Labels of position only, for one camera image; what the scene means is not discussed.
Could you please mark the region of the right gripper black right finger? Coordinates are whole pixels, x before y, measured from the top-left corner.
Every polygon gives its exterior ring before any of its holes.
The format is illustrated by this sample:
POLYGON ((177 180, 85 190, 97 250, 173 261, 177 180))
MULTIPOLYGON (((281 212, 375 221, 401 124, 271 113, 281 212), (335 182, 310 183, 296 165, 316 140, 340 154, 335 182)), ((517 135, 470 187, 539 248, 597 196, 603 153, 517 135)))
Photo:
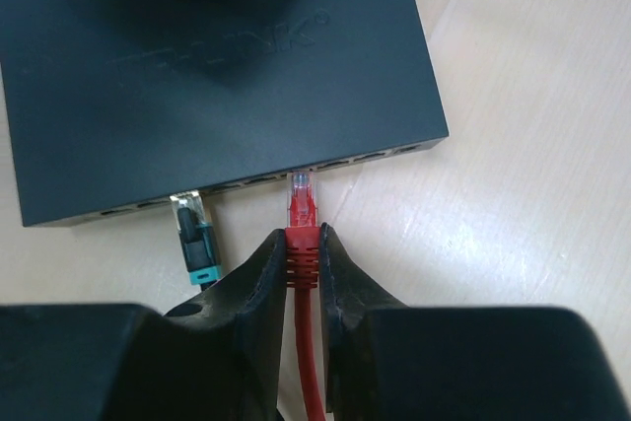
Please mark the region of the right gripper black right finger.
POLYGON ((409 307, 321 228, 326 407, 338 420, 615 420, 596 333, 559 307, 409 307))

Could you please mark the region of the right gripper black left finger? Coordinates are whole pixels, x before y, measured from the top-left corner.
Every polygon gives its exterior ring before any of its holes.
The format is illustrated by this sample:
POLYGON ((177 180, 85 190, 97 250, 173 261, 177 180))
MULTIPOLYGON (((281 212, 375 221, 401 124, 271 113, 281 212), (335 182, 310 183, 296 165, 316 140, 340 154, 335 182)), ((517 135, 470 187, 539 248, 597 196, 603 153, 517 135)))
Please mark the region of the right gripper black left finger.
POLYGON ((274 420, 286 240, 272 232, 210 288, 137 304, 5 306, 5 420, 274 420))

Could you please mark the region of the small black network switch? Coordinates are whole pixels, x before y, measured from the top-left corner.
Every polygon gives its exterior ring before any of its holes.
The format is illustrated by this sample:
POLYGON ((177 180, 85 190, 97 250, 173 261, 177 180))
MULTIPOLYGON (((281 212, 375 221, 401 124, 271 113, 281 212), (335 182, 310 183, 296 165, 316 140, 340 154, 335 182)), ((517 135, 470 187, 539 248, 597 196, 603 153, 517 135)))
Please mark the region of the small black network switch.
POLYGON ((1 0, 1 72, 27 227, 449 134, 415 0, 1 0))

